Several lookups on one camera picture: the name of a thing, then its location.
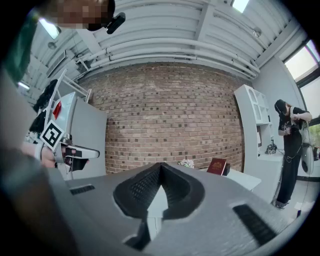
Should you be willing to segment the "black hanging garment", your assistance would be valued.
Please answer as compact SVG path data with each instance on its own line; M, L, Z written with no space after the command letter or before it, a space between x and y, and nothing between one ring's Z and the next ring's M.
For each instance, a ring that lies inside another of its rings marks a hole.
M46 118L47 111L42 111L33 121L31 124L29 131L31 133L38 133L41 134L44 130L45 126L45 118Z
M50 81L48 86L45 87L43 93L39 96L35 105L33 106L33 109L35 112L38 113L38 111L40 109L42 110L48 106L48 103L53 95L53 92L55 90L55 86L56 86L57 82L58 82L58 80L54 79L54 80Z

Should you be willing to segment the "rectangular ceiling light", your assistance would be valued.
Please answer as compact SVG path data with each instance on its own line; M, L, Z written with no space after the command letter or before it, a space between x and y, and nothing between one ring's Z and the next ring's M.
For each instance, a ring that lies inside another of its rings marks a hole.
M57 25L48 22L44 18L40 18L39 22L53 40L55 40L61 33L61 29Z
M243 13L244 10L246 9L248 3L250 0L232 0L231 1L231 6L239 11L240 13Z

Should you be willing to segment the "white shelf unit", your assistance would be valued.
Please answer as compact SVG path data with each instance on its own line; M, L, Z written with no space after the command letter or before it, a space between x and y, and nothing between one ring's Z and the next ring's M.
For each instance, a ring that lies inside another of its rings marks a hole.
M253 193L267 203L276 197L280 185L283 155L267 147L274 143L274 127L266 96L248 85L234 91L244 134L246 175L260 179Z

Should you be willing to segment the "person's green shirt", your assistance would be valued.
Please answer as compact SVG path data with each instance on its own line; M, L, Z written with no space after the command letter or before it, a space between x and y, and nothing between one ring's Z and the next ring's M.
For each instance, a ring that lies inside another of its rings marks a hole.
M38 20L38 13L35 10L31 10L4 58L3 66L14 83L22 80L30 63L32 42L38 26Z

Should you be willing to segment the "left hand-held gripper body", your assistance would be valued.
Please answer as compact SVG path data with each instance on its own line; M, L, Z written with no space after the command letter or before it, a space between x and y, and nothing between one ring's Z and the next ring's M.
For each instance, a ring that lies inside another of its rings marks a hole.
M53 120L50 120L44 127L40 139L53 152L57 163L65 163L67 147L72 144L71 134L66 133Z

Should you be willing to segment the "white rounded device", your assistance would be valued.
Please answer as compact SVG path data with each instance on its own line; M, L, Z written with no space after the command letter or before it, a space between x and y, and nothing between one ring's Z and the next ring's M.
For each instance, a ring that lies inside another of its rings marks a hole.
M311 175L314 170L314 154L312 146L308 143L302 144L301 165L307 175Z

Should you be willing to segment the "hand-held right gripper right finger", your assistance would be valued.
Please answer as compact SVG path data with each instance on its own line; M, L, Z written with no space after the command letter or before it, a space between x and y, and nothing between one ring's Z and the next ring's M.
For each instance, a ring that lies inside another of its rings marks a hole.
M164 168L195 184L171 182L177 192L194 192L191 213L163 218L159 233L143 248L147 256L271 256L298 230L280 210L235 181L176 164Z

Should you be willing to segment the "white ceiling pipe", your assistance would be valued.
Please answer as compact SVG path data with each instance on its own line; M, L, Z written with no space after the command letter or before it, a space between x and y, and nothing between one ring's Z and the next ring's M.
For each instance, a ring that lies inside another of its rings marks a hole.
M181 61L199 61L204 65L217 65L230 69L249 79L256 78L260 69L249 61L223 47L193 39L175 37L152 37L130 40L108 46L101 51L87 54L82 61L104 56L91 65L91 69L108 64L133 60L166 58Z

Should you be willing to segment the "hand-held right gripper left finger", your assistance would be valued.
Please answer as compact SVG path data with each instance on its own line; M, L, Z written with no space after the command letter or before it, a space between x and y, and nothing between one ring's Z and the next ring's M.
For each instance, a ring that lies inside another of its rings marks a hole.
M114 199L116 187L152 167L62 182L63 215L77 256L162 256L162 244L147 241L146 218L126 215Z

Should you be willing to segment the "large window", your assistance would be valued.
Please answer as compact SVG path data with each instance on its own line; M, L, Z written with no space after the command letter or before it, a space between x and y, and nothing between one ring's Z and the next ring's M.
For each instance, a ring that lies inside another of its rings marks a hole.
M309 123L311 143L320 149L320 54L314 42L307 39L283 62L300 91L304 106L312 115Z

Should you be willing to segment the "small red flag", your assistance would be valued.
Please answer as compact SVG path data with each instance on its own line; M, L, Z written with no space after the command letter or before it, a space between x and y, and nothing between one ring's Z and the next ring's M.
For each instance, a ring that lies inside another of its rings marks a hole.
M55 105L55 107L54 107L54 109L53 109L53 111L52 111L52 115L53 115L53 117L54 117L55 120L58 118L58 116L59 116L59 114L60 114L60 112L61 112L61 108L62 108L62 102L59 101L59 102Z

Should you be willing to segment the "dark red book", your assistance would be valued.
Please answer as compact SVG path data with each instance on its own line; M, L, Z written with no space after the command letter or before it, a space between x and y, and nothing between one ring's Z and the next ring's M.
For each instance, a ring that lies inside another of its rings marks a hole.
M222 176L225 171L226 165L227 165L226 159L213 158L206 172Z

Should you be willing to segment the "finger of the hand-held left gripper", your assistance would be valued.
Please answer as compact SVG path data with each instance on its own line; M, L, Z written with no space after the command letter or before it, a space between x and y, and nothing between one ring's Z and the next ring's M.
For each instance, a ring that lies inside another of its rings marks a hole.
M74 172L83 170L88 161L89 160L87 158L71 158L70 171Z
M67 145L65 147L65 156L75 159L96 159L100 156L100 152L82 146Z

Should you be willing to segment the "white coat rack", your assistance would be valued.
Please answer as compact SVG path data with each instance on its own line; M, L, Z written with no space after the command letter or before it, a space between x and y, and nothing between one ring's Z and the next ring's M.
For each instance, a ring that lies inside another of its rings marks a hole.
M89 104L89 98L91 96L91 90L86 90L80 87L76 82L71 80L69 77L66 76L67 69L65 69L60 77L57 79L56 86L54 88L52 97L50 98L47 106L39 111L39 114L43 111L46 111L46 116L45 116L45 122L44 122L44 127L48 124L50 120L53 120L53 109L56 106L56 104L60 101L60 99L68 95L70 93L75 92L77 97L83 99L86 103ZM38 139L37 142L41 143L40 139L41 133L38 134Z

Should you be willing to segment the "white cabinet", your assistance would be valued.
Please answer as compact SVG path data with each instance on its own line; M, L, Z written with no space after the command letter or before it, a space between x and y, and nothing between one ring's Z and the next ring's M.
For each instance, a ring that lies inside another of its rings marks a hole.
M58 164L64 180L85 179L106 175L105 143L107 114L86 103L75 92L60 98L61 110L54 122L72 136L76 146L100 152L98 158L90 159L82 170L69 172L70 167Z

